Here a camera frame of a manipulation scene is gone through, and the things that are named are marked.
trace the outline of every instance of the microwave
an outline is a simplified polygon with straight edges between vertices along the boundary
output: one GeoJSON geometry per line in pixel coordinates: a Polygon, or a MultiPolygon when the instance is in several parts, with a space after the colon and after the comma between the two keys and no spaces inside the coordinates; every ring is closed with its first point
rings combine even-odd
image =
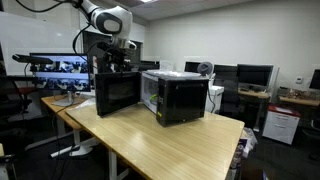
{"type": "Polygon", "coordinates": [[[140,100],[140,74],[138,72],[100,73],[95,75],[96,108],[104,116],[140,100]]]}
{"type": "Polygon", "coordinates": [[[208,79],[198,73],[139,72],[96,74],[100,116],[143,102],[163,127],[204,116],[208,79]]]}
{"type": "Polygon", "coordinates": [[[164,127],[196,120],[204,116],[208,82],[198,73],[144,71],[141,101],[164,127]]]}

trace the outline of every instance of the microwave window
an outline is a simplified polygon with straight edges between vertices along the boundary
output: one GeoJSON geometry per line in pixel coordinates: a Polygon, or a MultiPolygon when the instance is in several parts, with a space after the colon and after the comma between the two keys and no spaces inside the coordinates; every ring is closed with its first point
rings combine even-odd
{"type": "Polygon", "coordinates": [[[109,100],[121,100],[134,96],[134,82],[121,82],[109,85],[109,100]]]}

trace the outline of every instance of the computer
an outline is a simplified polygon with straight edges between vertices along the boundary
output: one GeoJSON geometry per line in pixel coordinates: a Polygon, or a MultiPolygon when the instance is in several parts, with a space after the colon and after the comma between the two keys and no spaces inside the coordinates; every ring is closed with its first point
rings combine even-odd
{"type": "Polygon", "coordinates": [[[72,92],[90,92],[90,73],[86,54],[30,53],[30,56],[48,58],[53,61],[52,64],[36,65],[34,75],[38,89],[68,92],[67,98],[54,102],[54,105],[78,104],[79,102],[72,98],[72,92]]]}
{"type": "Polygon", "coordinates": [[[312,77],[309,88],[320,90],[320,69],[314,70],[313,77],[312,77]]]}
{"type": "Polygon", "coordinates": [[[273,66],[238,64],[240,87],[252,90],[266,90],[269,85],[273,66]]]}
{"type": "Polygon", "coordinates": [[[215,73],[216,76],[237,77],[237,72],[237,66],[215,64],[213,68],[213,73],[215,73]]]}
{"type": "Polygon", "coordinates": [[[194,72],[194,73],[198,73],[198,66],[199,66],[199,62],[190,62],[187,61],[184,71],[185,72],[194,72]]]}

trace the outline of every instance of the desk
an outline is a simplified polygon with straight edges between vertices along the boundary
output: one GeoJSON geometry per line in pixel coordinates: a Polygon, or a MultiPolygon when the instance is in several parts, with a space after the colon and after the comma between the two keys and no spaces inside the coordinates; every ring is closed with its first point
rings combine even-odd
{"type": "Polygon", "coordinates": [[[246,95],[246,96],[252,96],[260,99],[268,99],[269,94],[265,92],[254,92],[254,91],[241,91],[240,89],[238,90],[238,93],[241,95],[246,95]]]}
{"type": "MultiPolygon", "coordinates": [[[[63,97],[64,96],[61,96],[61,95],[60,96],[55,96],[56,99],[61,99],[63,97]]],[[[51,104],[54,101],[56,101],[53,96],[41,98],[41,101],[50,110],[52,110],[54,113],[56,113],[56,112],[58,112],[58,111],[60,111],[61,109],[64,108],[64,107],[60,107],[60,106],[54,106],[54,105],[51,104]]],[[[72,129],[75,129],[75,130],[80,130],[81,129],[81,127],[76,122],[74,122],[69,116],[67,116],[66,113],[65,113],[65,111],[67,109],[70,109],[70,108],[75,107],[75,106],[77,106],[77,105],[70,106],[70,107],[66,108],[65,110],[63,110],[63,111],[58,113],[58,115],[57,115],[57,118],[58,118],[57,119],[58,138],[63,138],[63,137],[66,137],[66,136],[69,136],[69,135],[73,134],[73,132],[71,132],[71,133],[66,133],[65,132],[65,127],[64,127],[64,123],[63,122],[66,122],[72,129]]],[[[31,148],[37,147],[39,145],[46,144],[46,143],[49,143],[51,141],[55,141],[55,140],[57,140],[57,137],[54,136],[54,137],[51,137],[51,138],[48,138],[48,139],[45,139],[45,140],[30,144],[25,148],[25,150],[28,150],[28,149],[31,149],[31,148]]]]}
{"type": "Polygon", "coordinates": [[[320,100],[306,100],[306,99],[292,99],[292,98],[287,98],[287,97],[279,97],[280,101],[283,102],[289,102],[289,103],[294,103],[294,104],[301,104],[301,105],[307,105],[307,106],[319,106],[320,100]]]}
{"type": "Polygon", "coordinates": [[[143,104],[106,117],[95,106],[67,111],[109,149],[110,179],[116,155],[146,179],[225,179],[244,123],[205,113],[201,120],[163,128],[143,104]]]}
{"type": "MultiPolygon", "coordinates": [[[[55,114],[60,111],[61,109],[63,109],[62,111],[58,112],[57,114],[57,118],[58,118],[58,121],[57,121],[57,126],[58,126],[58,134],[66,134],[65,133],[65,130],[64,130],[64,124],[63,124],[63,121],[66,122],[72,129],[73,129],[73,138],[74,138],[74,144],[75,146],[72,148],[71,146],[70,147],[67,147],[65,149],[62,149],[58,152],[55,152],[55,153],[52,153],[51,154],[51,157],[52,158],[55,158],[61,154],[64,154],[64,153],[67,153],[67,152],[70,152],[72,149],[75,149],[75,148],[79,148],[79,150],[77,151],[73,151],[70,156],[81,156],[81,155],[85,155],[87,153],[89,153],[90,151],[92,151],[92,146],[95,146],[98,144],[98,142],[94,139],[94,138],[90,138],[86,141],[83,141],[81,142],[80,141],[80,131],[82,130],[81,126],[75,122],[70,116],[68,116],[66,114],[66,111],[68,109],[72,109],[76,106],[78,106],[79,104],[75,104],[75,105],[72,105],[72,106],[69,106],[67,108],[64,109],[64,107],[61,107],[61,106],[56,106],[56,105],[52,105],[53,102],[61,98],[63,98],[64,96],[56,96],[55,98],[53,96],[51,97],[45,97],[45,98],[41,98],[42,102],[44,102],[44,104],[49,107],[49,109],[51,109],[55,114]]],[[[77,98],[77,100],[82,103],[84,102],[86,99],[82,99],[82,98],[77,98]]]]}
{"type": "MultiPolygon", "coordinates": [[[[55,96],[55,98],[57,100],[63,98],[64,96],[55,96]]],[[[53,102],[55,102],[56,100],[54,99],[53,96],[50,96],[50,97],[44,97],[44,98],[41,98],[41,101],[50,109],[52,110],[54,113],[57,113],[58,111],[60,111],[61,109],[63,109],[64,107],[61,107],[61,106],[55,106],[55,105],[52,105],[53,102]]],[[[85,99],[80,99],[79,98],[79,101],[80,103],[84,102],[85,99]]],[[[72,118],[70,118],[67,114],[66,114],[66,111],[68,109],[71,109],[71,108],[74,108],[76,106],[78,106],[79,104],[75,104],[75,105],[72,105],[70,107],[67,107],[66,109],[60,111],[57,116],[62,119],[64,122],[66,122],[72,129],[76,129],[76,130],[80,130],[81,127],[79,126],[78,123],[74,122],[74,120],[72,118]]]]}
{"type": "Polygon", "coordinates": [[[251,97],[255,97],[259,99],[259,110],[258,110],[258,114],[257,114],[257,118],[256,118],[256,122],[254,124],[253,130],[256,132],[260,131],[260,116],[261,116],[261,111],[262,111],[262,106],[263,106],[263,102],[266,99],[269,99],[269,94],[265,93],[265,92],[254,92],[254,91],[241,91],[240,89],[238,90],[238,93],[240,95],[245,95],[245,96],[251,96],[251,97]]]}

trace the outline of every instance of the ceiling light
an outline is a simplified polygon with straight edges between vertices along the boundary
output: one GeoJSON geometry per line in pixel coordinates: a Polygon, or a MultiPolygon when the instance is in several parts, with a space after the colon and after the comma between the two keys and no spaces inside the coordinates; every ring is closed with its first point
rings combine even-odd
{"type": "Polygon", "coordinates": [[[140,1],[142,1],[142,2],[144,2],[144,3],[147,3],[147,2],[155,1],[155,0],[140,0],[140,1]]]}

